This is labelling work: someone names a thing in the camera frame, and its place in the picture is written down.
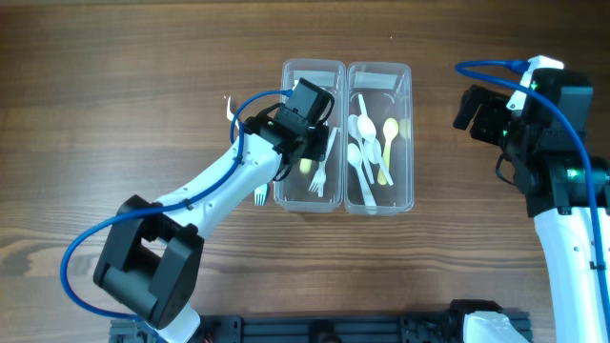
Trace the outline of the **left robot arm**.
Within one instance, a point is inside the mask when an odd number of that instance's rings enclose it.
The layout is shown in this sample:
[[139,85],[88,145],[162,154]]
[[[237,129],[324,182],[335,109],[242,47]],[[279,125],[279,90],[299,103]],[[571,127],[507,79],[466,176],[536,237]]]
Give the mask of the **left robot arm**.
[[148,202],[134,195],[108,223],[94,283],[165,342],[187,342],[200,326],[193,294],[204,243],[257,187],[280,181],[302,157],[325,157],[334,96],[301,78],[284,101],[245,121],[232,145],[181,188]]

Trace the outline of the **yellow plastic fork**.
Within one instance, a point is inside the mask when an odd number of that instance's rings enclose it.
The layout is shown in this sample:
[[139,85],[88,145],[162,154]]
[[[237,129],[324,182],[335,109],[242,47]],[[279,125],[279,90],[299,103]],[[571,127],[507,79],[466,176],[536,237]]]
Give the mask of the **yellow plastic fork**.
[[307,158],[301,158],[299,163],[299,171],[302,174],[309,174],[312,168],[313,161]]

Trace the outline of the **white plastic fork straight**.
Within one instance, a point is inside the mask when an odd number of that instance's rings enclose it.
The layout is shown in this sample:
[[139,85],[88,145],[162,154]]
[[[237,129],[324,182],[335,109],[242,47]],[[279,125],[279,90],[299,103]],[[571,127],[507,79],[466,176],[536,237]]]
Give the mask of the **white plastic fork straight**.
[[325,153],[325,159],[319,164],[318,167],[318,172],[319,172],[319,182],[318,182],[318,189],[317,189],[317,195],[318,197],[323,197],[324,195],[324,185],[326,182],[326,164],[330,158],[330,154],[333,148],[333,145],[335,143],[336,140],[336,134],[337,134],[338,128],[334,127],[331,131],[330,137],[329,137],[329,141],[328,141],[328,145],[327,145],[327,150]]

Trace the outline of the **yellow plastic spoon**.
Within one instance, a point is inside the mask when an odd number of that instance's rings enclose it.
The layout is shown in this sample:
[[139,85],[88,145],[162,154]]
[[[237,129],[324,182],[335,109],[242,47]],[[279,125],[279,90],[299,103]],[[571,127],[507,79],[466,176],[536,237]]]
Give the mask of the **yellow plastic spoon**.
[[398,122],[395,118],[388,118],[385,120],[382,134],[384,137],[384,147],[382,149],[382,160],[383,163],[379,164],[380,171],[377,176],[377,182],[380,185],[393,185],[394,181],[391,178],[390,174],[390,164],[391,164],[391,150],[392,143],[394,139],[398,135]]

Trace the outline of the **white fork tines down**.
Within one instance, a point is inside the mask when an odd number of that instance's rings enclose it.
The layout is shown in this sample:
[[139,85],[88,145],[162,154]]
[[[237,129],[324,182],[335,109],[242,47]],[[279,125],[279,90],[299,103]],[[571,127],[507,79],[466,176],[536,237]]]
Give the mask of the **white fork tines down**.
[[319,197],[323,196],[323,188],[326,181],[326,161],[323,160],[318,164],[318,168],[314,174],[312,183],[308,189],[309,192],[316,192]]

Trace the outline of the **light blue plastic fork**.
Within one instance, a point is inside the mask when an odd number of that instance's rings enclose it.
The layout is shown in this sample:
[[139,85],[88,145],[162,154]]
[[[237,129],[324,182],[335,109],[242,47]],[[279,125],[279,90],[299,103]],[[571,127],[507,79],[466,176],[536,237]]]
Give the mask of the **light blue plastic fork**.
[[254,204],[264,206],[268,197],[269,185],[263,184],[254,190]]

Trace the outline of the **white plastic spoon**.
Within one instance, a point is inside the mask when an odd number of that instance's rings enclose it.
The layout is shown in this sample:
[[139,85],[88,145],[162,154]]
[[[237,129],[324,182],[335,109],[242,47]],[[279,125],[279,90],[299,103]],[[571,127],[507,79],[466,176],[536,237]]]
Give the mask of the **white plastic spoon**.
[[374,183],[373,172],[371,169],[370,161],[366,154],[366,150],[364,148],[363,138],[359,132],[357,122],[358,122],[358,116],[355,114],[350,114],[348,117],[348,133],[356,140],[357,144],[359,145],[359,148],[361,150],[364,170],[367,174],[369,183],[373,184]]
[[366,115],[361,114],[357,119],[357,126],[362,138],[372,147],[374,157],[379,164],[382,174],[385,177],[386,183],[390,186],[394,185],[393,178],[389,169],[382,157],[379,141],[376,139],[376,127],[373,121]]
[[[362,95],[362,94],[360,94],[360,95],[358,96],[358,103],[359,103],[359,107],[360,107],[361,114],[364,114],[364,115],[366,115],[366,116],[368,116],[368,117],[370,118],[370,116],[368,115],[367,107],[366,107],[366,104],[365,104],[365,101],[364,101],[364,98],[363,98],[363,95]],[[369,145],[369,143],[368,143],[368,142],[366,142],[366,141],[365,141],[365,143],[366,143],[366,145],[367,145],[367,151],[368,151],[368,158],[369,158],[369,160],[370,160],[372,163],[377,164],[378,162],[376,161],[376,159],[375,159],[375,157],[374,157],[372,147]]]
[[369,187],[369,183],[362,168],[362,153],[360,148],[354,143],[349,143],[347,146],[347,160],[349,165],[356,170],[356,176],[358,178],[358,183],[361,189],[365,211],[368,214],[376,214],[376,201],[373,197],[373,194]]

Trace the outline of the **clear white curved fork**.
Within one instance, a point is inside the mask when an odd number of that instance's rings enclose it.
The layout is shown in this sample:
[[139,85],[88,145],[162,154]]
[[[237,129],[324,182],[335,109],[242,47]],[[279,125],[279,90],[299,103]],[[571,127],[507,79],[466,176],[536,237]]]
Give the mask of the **clear white curved fork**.
[[229,96],[227,98],[226,117],[227,117],[227,119],[229,121],[233,121],[234,120],[234,112],[233,112],[233,108],[232,108],[232,98],[231,98],[231,96]]

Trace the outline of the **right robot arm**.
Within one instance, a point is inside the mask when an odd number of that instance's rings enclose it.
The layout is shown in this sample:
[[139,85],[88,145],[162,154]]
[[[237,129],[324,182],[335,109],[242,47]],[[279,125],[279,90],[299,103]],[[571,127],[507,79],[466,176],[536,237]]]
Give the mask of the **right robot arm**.
[[500,148],[514,168],[549,273],[559,342],[609,339],[609,163],[585,148],[593,87],[579,72],[540,68],[528,85],[478,72],[454,126]]

